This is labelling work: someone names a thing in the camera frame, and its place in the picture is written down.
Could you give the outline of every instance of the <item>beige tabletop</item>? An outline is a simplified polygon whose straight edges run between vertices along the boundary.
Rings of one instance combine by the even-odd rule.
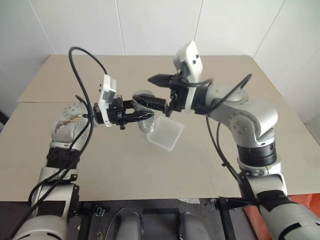
[[[134,91],[149,89],[162,98],[169,90],[155,87],[147,78],[173,73],[170,56],[101,56],[108,73],[117,80],[117,94],[125,100]],[[202,57],[203,79],[235,85],[248,73],[246,86],[252,97],[272,102],[279,115],[276,147],[282,160],[288,193],[320,192],[320,147],[292,109],[286,104],[257,64],[247,56]],[[98,99],[103,73],[86,56],[75,56],[91,101]],[[0,134],[0,201],[26,201],[37,182],[49,150],[51,130],[67,102],[81,95],[65,55],[51,56],[19,98],[19,104]],[[240,196],[238,185],[210,140],[205,117],[174,112],[173,120],[184,130],[172,152],[146,139],[136,123],[126,130],[98,126],[81,157],[79,177],[81,201],[211,198]],[[211,126],[217,123],[212,120]],[[232,135],[221,129],[221,148],[238,170],[237,148]]]

